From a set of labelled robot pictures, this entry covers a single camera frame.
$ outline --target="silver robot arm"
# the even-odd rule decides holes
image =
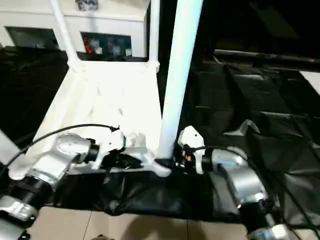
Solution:
[[[290,236],[285,224],[273,217],[272,201],[257,173],[249,167],[242,150],[235,147],[214,149],[211,159],[207,159],[203,157],[204,139],[192,126],[181,131],[178,144],[182,157],[176,157],[176,168],[198,174],[213,170],[225,178],[249,240],[297,239]]]
[[[113,139],[110,151],[121,151],[125,138]],[[28,240],[25,229],[36,220],[52,192],[63,181],[72,164],[94,162],[102,157],[91,139],[73,133],[58,136],[52,148],[42,153],[26,176],[16,181],[8,195],[0,198],[0,239]]]
[[[227,180],[249,240],[294,239],[287,226],[274,219],[266,189],[241,151],[215,149],[211,160],[214,172]]]

